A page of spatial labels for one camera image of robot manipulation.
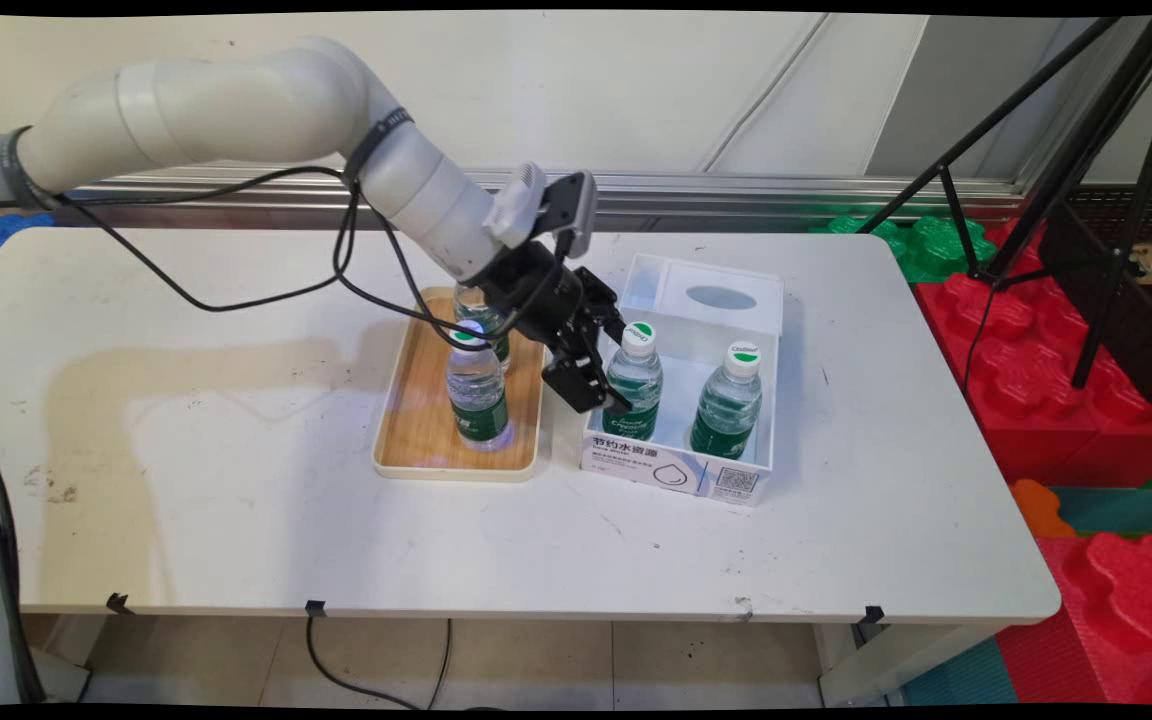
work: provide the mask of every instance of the orange foam piece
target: orange foam piece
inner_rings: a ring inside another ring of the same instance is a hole
[[[1060,498],[1036,480],[1021,478],[1011,484],[1020,515],[1036,538],[1071,538],[1074,526],[1060,518]]]

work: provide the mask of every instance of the qr code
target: qr code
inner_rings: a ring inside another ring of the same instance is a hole
[[[757,482],[758,473],[745,473],[742,470],[723,468],[723,471],[718,473],[718,482],[714,483],[714,487],[749,493],[755,492],[755,483]]]

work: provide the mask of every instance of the black cable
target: black cable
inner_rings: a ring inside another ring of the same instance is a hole
[[[173,202],[197,202],[197,200],[210,200],[212,197],[220,197],[221,195],[229,195],[229,192],[238,192],[247,190],[250,187],[257,187],[257,184],[264,184],[266,182],[276,181],[276,179],[285,179],[288,176],[303,176],[303,174],[316,173],[323,174],[324,176],[331,176],[334,179],[342,179],[340,170],[334,170],[332,168],[325,168],[323,165],[297,165],[294,168],[283,168],[281,170],[274,170],[264,174],[264,176],[257,176],[255,179],[249,179],[248,181],[238,182],[236,184],[227,184],[226,187],[218,188],[218,190],[209,190],[206,192],[197,192],[195,195],[175,195],[175,196],[149,196],[149,197],[92,197],[90,200],[70,200],[69,204],[73,206],[79,206],[79,209],[91,209],[97,205],[170,205]]]
[[[311,168],[311,169],[314,170],[314,172],[317,172],[319,169],[325,169],[325,168]],[[305,168],[288,168],[288,170],[310,172],[310,169],[305,169]],[[274,176],[276,176],[276,177],[282,177],[282,176],[279,176],[278,173],[271,173],[271,174],[274,174]],[[268,182],[268,179],[270,179],[270,176],[262,176],[262,179],[257,179],[257,181]],[[248,183],[240,183],[240,184],[241,185],[248,185],[248,187],[250,187],[251,184],[255,184],[255,183],[253,182],[248,182]],[[233,188],[225,188],[223,190],[226,192],[233,192],[234,191]],[[333,276],[331,276],[328,279],[325,279],[325,281],[323,281],[323,282],[314,283],[314,285],[311,285],[309,287],[302,287],[302,288],[300,288],[300,290],[285,291],[285,293],[280,293],[280,295],[275,295],[275,296],[271,296],[271,297],[262,297],[260,300],[249,300],[249,301],[244,301],[244,302],[236,302],[236,304],[232,304],[232,305],[210,305],[210,304],[206,304],[206,302],[197,300],[195,296],[189,295],[189,291],[184,290],[183,287],[180,287],[180,283],[175,282],[174,279],[172,279],[170,275],[168,275],[165,272],[162,272],[162,270],[159,268],[159,266],[157,266],[154,264],[154,262],[150,260],[139,249],[137,249],[137,247],[132,245],[131,241],[129,241],[126,237],[123,237],[122,234],[120,234],[119,232],[116,232],[116,229],[114,229],[113,227],[111,227],[109,223],[106,223],[105,220],[101,220],[99,217],[96,217],[96,214],[93,214],[91,210],[88,210],[86,206],[83,206],[82,204],[78,204],[76,200],[70,200],[69,197],[65,197],[63,195],[59,195],[56,197],[61,202],[61,205],[63,205],[63,206],[70,206],[70,209],[78,210],[78,213],[81,213],[88,220],[91,220],[92,223],[96,223],[97,227],[99,227],[99,228],[103,229],[103,232],[105,232],[106,234],[109,234],[109,236],[113,237],[115,241],[118,241],[118,243],[120,245],[122,245],[124,249],[127,249],[128,252],[131,252],[131,255],[136,256],[137,260],[141,260],[141,263],[145,264],[146,268],[149,268],[150,272],[154,273],[157,276],[159,276],[159,279],[161,279],[161,281],[164,281],[165,283],[167,283],[168,287],[172,288],[172,290],[176,291],[180,297],[183,297],[183,300],[185,300],[187,302],[189,302],[189,304],[191,304],[194,306],[197,306],[197,309],[199,309],[199,310],[206,310],[207,313],[229,313],[233,310],[244,310],[248,306],[267,305],[267,304],[270,304],[270,302],[279,302],[280,300],[290,300],[291,297],[297,297],[300,295],[306,295],[306,293],[311,293],[311,291],[316,291],[316,290],[323,290],[324,287],[328,287],[329,285],[334,283],[338,280],[333,275]],[[340,228],[339,228],[339,232],[338,232],[338,244],[339,244],[340,236],[343,236],[343,234],[346,232],[346,227],[349,223],[349,218],[353,217],[353,211],[356,210],[356,209],[357,209],[357,197],[351,197],[351,206],[349,206],[349,210],[346,211],[346,217],[342,218],[342,220],[340,220]],[[349,251],[346,255],[346,258],[343,260],[342,266],[347,266],[348,265],[349,259],[351,259],[351,256],[353,256],[353,248],[351,248],[351,251]]]
[[[24,621],[20,615],[20,563],[15,520],[12,501],[6,492],[3,473],[0,470],[0,588],[3,590],[3,611],[8,615],[8,642],[12,646],[12,665],[17,680],[21,702],[44,702],[46,694],[38,679],[33,657],[29,653]]]
[[[1114,126],[1114,129],[1112,129],[1112,131],[1108,132],[1108,135],[1106,136],[1106,138],[1108,138],[1112,135],[1114,135],[1114,132],[1117,131],[1117,128],[1120,128],[1121,124],[1123,124],[1123,120],[1126,118],[1128,118],[1129,113],[1132,113],[1132,108],[1135,108],[1135,104],[1137,104],[1137,101],[1140,99],[1140,96],[1143,96],[1144,92],[1146,92],[1146,90],[1149,90],[1149,85],[1151,85],[1151,83],[1152,83],[1152,73],[1150,73],[1149,76],[1144,79],[1144,82],[1140,83],[1140,86],[1137,88],[1137,91],[1135,91],[1135,94],[1132,96],[1132,100],[1128,101],[1128,109],[1126,111],[1126,113],[1123,113],[1123,116],[1119,119],[1119,122]],[[1092,162],[1092,160],[1094,158],[1096,158],[1096,154],[1092,154],[1091,158],[1087,159],[1087,165],[1091,165],[1091,162]],[[986,320],[990,318],[990,306],[993,305],[993,295],[995,295],[996,291],[998,291],[998,282],[994,282],[990,287],[990,296],[988,296],[988,300],[986,300],[986,304],[984,304],[984,313],[980,314],[980,327],[977,328],[977,334],[975,334],[975,338],[972,338],[972,344],[970,344],[968,347],[968,361],[967,361],[967,365],[965,365],[965,367],[963,370],[963,395],[964,396],[968,395],[968,381],[970,379],[970,373],[972,373],[972,356],[973,356],[973,353],[975,353],[975,347],[977,346],[977,342],[980,341],[980,336],[984,333],[984,324],[986,324]]]
[[[968,347],[968,364],[963,369],[963,396],[968,395],[968,381],[972,374],[972,355],[975,353],[975,346],[980,342],[980,334],[984,333],[984,323],[990,318],[990,306],[993,305],[993,293],[998,291],[998,282],[994,282],[990,287],[990,298],[984,301],[984,313],[980,314],[980,327],[977,328],[977,334],[972,338],[972,344]]]
[[[361,188],[358,187],[357,181],[355,181],[351,188],[349,188],[349,195],[351,195],[351,202],[349,202],[349,204],[351,204],[351,209],[357,209],[358,204],[357,197],[361,197]],[[394,236],[394,230],[392,225],[389,225],[388,220],[385,219],[385,217],[380,214],[380,211],[376,210],[374,206],[371,206],[370,203],[367,204],[367,206],[371,209],[372,213],[376,213],[376,218],[380,220],[380,225],[384,228],[385,234],[387,234],[387,236],[389,237],[391,247],[393,247],[394,255],[397,257],[397,264],[399,267],[402,268],[403,279],[406,279],[407,281],[407,287],[410,288],[410,290],[412,291],[412,296],[416,300],[416,304],[417,306],[420,306],[422,311],[411,310],[409,306],[396,305],[393,304],[393,302],[388,302],[387,300],[380,300],[380,297],[371,295],[370,291],[362,290],[361,287],[354,285],[353,282],[349,282],[349,278],[344,276],[344,268],[342,263],[340,263],[339,260],[339,256],[340,256],[340,250],[344,249],[344,247],[348,247],[349,251],[353,250],[353,238],[355,238],[355,225],[356,225],[355,217],[353,217],[355,215],[355,213],[353,213],[353,211],[351,213],[349,213],[349,222],[348,222],[349,229],[347,236],[338,236],[338,245],[335,247],[335,250],[333,251],[332,255],[333,270],[336,273],[335,279],[338,279],[338,281],[340,281],[340,283],[343,285],[343,287],[348,288],[349,291],[355,293],[355,295],[362,297],[366,302],[371,302],[371,304],[374,305],[384,306],[384,309],[392,310],[394,311],[394,313],[407,314],[408,318],[415,318],[417,320],[422,320],[423,323],[429,323],[430,325],[433,325],[435,329],[442,327],[450,331],[463,332],[485,341],[498,341],[500,340],[500,338],[506,338],[509,331],[511,331],[513,327],[515,327],[515,325],[522,318],[522,316],[540,297],[540,293],[544,291],[545,288],[550,287],[550,283],[553,283],[554,279],[558,279],[558,274],[562,272],[563,260],[566,260],[567,258],[567,251],[568,251],[567,243],[559,243],[556,253],[554,253],[554,263],[550,265],[550,272],[545,274],[543,281],[536,283],[536,287],[532,288],[530,295],[526,296],[524,302],[522,302],[522,305],[513,310],[511,313],[509,313],[508,318],[503,319],[503,323],[500,323],[499,327],[494,328],[494,331],[490,333],[487,332],[480,333],[471,331],[461,327],[461,325],[457,325],[456,323],[449,323],[449,320],[438,318],[438,316],[433,316],[432,313],[430,313],[429,306],[425,305],[425,301],[420,297],[420,288],[416,287],[416,279],[412,278],[411,268],[410,266],[407,265],[407,256],[403,255],[402,247],[397,244],[397,237]],[[447,334],[442,332],[439,333],[439,336],[444,339],[444,342],[447,342],[452,347],[461,348],[461,350],[476,350],[477,348],[477,346],[473,344],[465,344],[462,342],[454,341],[452,340],[452,338],[448,338]]]
[[[310,660],[314,661],[314,667],[319,669],[319,673],[323,673],[325,679],[332,680],[333,683],[347,689],[347,691],[364,694],[365,696],[374,697],[377,700],[392,702],[394,705],[407,707],[407,710],[420,710],[420,707],[412,705],[410,702],[400,700],[397,697],[392,696],[392,694],[369,691],[366,688],[347,683],[342,679],[338,679],[338,676],[329,673],[329,670],[323,666],[323,661],[319,660],[319,653],[314,651],[314,619],[312,616],[305,622],[305,647],[310,651]]]
[[[444,689],[444,679],[447,679],[447,661],[452,658],[452,619],[447,619],[447,639],[444,639],[444,668],[438,672],[438,682],[434,683],[434,692],[429,696],[429,705],[425,710],[434,710],[434,702],[438,700],[438,691]]]

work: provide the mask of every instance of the bottle label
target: bottle label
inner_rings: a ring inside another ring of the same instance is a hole
[[[613,435],[627,437],[630,439],[650,439],[655,432],[655,415],[660,410],[660,404],[649,407],[646,410],[632,411],[626,415],[602,414],[602,432]]]
[[[711,429],[700,415],[696,414],[696,422],[691,425],[691,448],[707,455],[736,460],[742,452],[745,452],[745,442],[749,441],[751,432],[755,432],[753,427],[741,430],[738,433],[721,433]]]
[[[465,410],[453,402],[452,412],[456,415],[456,430],[462,437],[475,442],[498,437],[505,432],[506,425],[509,424],[509,411],[505,406],[503,392],[500,393],[500,400],[488,409]]]
[[[509,359],[509,336],[500,338],[500,340],[492,343],[492,350],[495,351],[497,359],[500,361],[500,363],[505,363],[505,361]]]

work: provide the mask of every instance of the plastic bottle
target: plastic bottle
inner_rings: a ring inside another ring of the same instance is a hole
[[[626,325],[626,333],[621,334],[621,348],[607,367],[607,382],[630,401],[630,411],[623,415],[604,411],[604,432],[631,439],[652,439],[657,410],[660,409],[660,389],[664,386],[655,340],[655,328],[652,325]]]
[[[483,325],[463,320],[462,328],[483,332]],[[461,442],[470,450],[495,452],[513,442],[513,420],[505,397],[505,371],[492,348],[480,338],[457,331],[453,340],[479,350],[453,347],[447,359],[447,395]]]
[[[691,424],[691,448],[704,454],[736,460],[763,406],[763,382],[758,379],[761,353],[753,342],[738,341],[727,347],[723,364],[714,370]]]
[[[453,293],[454,306],[456,306],[456,323],[461,320],[473,320],[475,323],[483,325],[483,332],[490,333],[495,332],[500,327],[500,323],[505,319],[500,313],[497,312],[494,306],[488,305],[488,302],[483,296],[483,291],[476,287],[465,287],[457,283],[456,291]],[[509,369],[509,336],[500,338],[500,340],[492,343],[493,350],[495,350],[497,359],[500,361],[500,369]]]

